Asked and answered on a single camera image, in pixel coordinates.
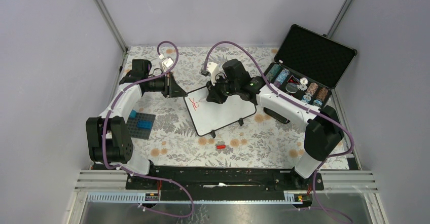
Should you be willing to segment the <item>small white whiteboard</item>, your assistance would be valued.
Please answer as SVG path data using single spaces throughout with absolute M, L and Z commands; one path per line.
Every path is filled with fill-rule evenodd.
M 199 102 L 207 95 L 208 89 L 201 87 L 184 97 L 196 134 L 200 137 L 208 134 L 216 137 L 216 131 L 235 123 L 241 126 L 244 119 L 257 112 L 253 103 L 242 100 L 238 95 L 229 96 L 223 104 Z

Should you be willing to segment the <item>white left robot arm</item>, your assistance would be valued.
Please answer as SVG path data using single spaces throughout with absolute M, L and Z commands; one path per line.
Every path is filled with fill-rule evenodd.
M 89 156 L 93 163 L 104 164 L 107 169 L 139 174 L 137 181 L 145 189 L 151 189 L 157 184 L 156 173 L 150 171 L 150 160 L 133 152 L 127 121 L 134 105 L 146 92 L 160 92 L 166 98 L 187 95 L 171 72 L 176 63 L 171 57 L 162 59 L 162 73 L 152 76 L 150 61 L 132 61 L 131 70 L 120 80 L 116 95 L 108 107 L 99 116 L 86 121 Z

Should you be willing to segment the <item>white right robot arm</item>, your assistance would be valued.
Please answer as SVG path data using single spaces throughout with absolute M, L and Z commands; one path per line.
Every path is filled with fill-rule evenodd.
M 305 131 L 305 152 L 294 167 L 291 183 L 299 190 L 306 188 L 311 183 L 310 176 L 344 137 L 336 111 L 330 106 L 319 108 L 302 102 L 275 88 L 264 75 L 252 78 L 237 59 L 225 62 L 222 71 L 219 69 L 216 63 L 204 63 L 202 74 L 210 76 L 208 102 L 222 104 L 229 96 L 238 95 Z

